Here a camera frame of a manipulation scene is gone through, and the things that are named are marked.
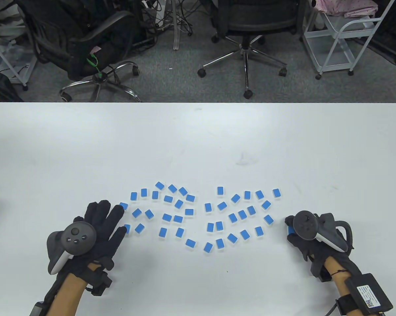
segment chair base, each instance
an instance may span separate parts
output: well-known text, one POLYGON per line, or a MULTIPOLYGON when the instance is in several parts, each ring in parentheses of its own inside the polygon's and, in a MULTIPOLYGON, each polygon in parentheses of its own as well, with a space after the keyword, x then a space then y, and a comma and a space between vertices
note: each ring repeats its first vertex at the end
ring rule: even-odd
MULTIPOLYGON (((264 43, 263 35, 257 36, 252 41, 250 41, 249 36, 243 36, 242 43, 236 42, 235 40, 233 40, 227 36, 225 39, 233 44, 238 45, 239 49, 235 50, 235 51, 231 51, 228 54, 220 56, 216 59, 213 59, 209 63, 202 65, 202 68, 198 70, 198 76, 200 76, 201 78, 204 78, 205 75, 207 74, 206 73, 207 66, 215 64, 215 63, 217 63, 221 60, 224 60, 228 57, 231 57, 237 53, 240 53, 243 56, 243 62, 244 62, 244 67, 245 67, 245 92, 244 92, 243 96, 245 99, 250 99, 252 97, 253 93, 251 90, 249 90, 249 76, 248 76, 248 56, 249 55, 255 54, 255 55, 262 57, 263 59, 269 61, 270 63, 280 66, 281 70, 279 71, 278 75, 281 77, 285 77, 287 75, 287 69, 286 69, 287 64, 286 63, 284 63, 281 60, 278 60, 274 57, 271 57, 271 56, 267 55, 266 53, 252 47, 252 44, 256 41, 258 41, 258 43, 260 43, 260 44, 264 43)), ((219 40, 219 38, 218 38, 217 34, 211 38, 211 41, 214 43, 217 43, 218 40, 219 40)))
POLYGON ((99 72, 99 73, 93 75, 90 80, 76 81, 76 82, 73 82, 73 83, 63 87, 59 91, 59 96, 62 98, 62 100, 64 102, 70 102, 70 101, 72 101, 72 97, 67 92, 65 92, 65 90, 67 88, 92 84, 92 85, 94 85, 94 91, 91 94, 90 102, 97 102, 102 87, 105 87, 105 88, 111 87, 111 88, 116 89, 120 92, 130 95, 131 97, 134 98, 134 100, 136 102, 142 102, 141 99, 139 98, 138 94, 134 90, 132 90, 131 88, 124 86, 123 84, 120 83, 120 79, 116 72, 125 66, 132 66, 133 75, 134 76, 139 75, 139 68, 136 63, 124 61, 124 62, 121 62, 117 67, 112 68, 111 71, 99 72), (110 80, 109 77, 111 75, 113 75, 114 81, 110 80))

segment white table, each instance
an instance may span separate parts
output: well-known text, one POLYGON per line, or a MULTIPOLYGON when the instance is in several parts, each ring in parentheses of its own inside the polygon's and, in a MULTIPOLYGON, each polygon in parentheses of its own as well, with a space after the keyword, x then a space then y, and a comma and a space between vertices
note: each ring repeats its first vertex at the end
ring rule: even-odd
POLYGON ((128 201, 157 181, 196 195, 197 215, 183 225, 196 249, 176 240, 174 223, 166 240, 157 237, 173 206, 138 202, 155 211, 152 221, 133 220, 130 206, 121 224, 146 228, 123 241, 111 288, 86 293, 77 316, 322 316, 335 286, 312 277, 285 236, 284 217, 302 209, 350 223, 351 259, 374 274, 396 315, 396 104, 25 103, 0 104, 0 316, 28 315, 52 285, 51 232, 91 201, 128 201), (244 223, 227 219, 242 200, 205 215, 205 202, 221 201, 218 185, 227 197, 263 190, 276 222, 264 226, 255 196, 257 214, 244 223), (216 220, 225 231, 210 236, 216 220), (232 247, 228 233, 244 228, 251 239, 232 247), (205 255, 219 236, 225 251, 205 255))

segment pink fabric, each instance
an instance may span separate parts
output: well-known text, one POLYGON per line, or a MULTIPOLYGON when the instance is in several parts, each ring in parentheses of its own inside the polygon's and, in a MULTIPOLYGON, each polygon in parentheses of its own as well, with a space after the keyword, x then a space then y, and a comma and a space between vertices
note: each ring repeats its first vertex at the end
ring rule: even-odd
POLYGON ((344 15, 345 18, 373 15, 378 5, 372 0, 316 0, 315 9, 327 15, 344 15))

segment label sticker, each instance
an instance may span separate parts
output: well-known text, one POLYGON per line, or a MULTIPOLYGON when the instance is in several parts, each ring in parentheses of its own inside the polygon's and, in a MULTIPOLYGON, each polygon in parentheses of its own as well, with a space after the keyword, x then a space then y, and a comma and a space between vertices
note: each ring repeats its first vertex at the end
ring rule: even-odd
POLYGON ((362 296, 362 299, 365 301, 368 308, 381 306, 380 302, 375 297, 374 292, 372 292, 371 287, 369 287, 368 285, 362 285, 362 286, 357 286, 356 288, 359 291, 360 296, 362 296))

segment white metal cart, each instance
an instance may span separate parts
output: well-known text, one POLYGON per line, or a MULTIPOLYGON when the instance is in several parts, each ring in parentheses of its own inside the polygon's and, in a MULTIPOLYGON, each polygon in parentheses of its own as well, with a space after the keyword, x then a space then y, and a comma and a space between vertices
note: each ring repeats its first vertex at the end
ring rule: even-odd
POLYGON ((318 72, 316 79, 320 80, 323 72, 349 69, 348 75, 353 75, 353 69, 367 48, 369 42, 387 15, 394 0, 390 0, 381 17, 345 18, 344 16, 329 16, 312 9, 311 17, 305 27, 301 40, 311 56, 318 72), (317 14, 323 18, 326 30, 312 31, 317 14), (347 38, 368 36, 358 56, 353 55, 346 43, 347 38))

